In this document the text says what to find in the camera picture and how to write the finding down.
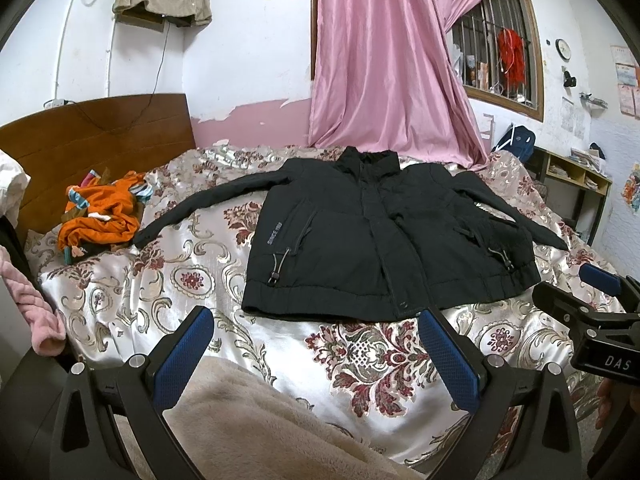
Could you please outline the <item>right hand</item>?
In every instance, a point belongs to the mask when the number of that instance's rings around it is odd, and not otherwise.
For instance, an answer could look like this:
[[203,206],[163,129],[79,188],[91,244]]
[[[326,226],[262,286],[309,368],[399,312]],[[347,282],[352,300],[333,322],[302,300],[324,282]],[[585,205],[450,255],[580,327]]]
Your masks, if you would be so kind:
[[[598,388],[597,396],[599,398],[598,416],[594,428],[600,430],[606,423],[608,416],[610,416],[613,406],[612,390],[614,382],[610,378],[604,378]],[[631,408],[640,414],[640,389],[638,387],[633,388],[629,393],[629,404]]]

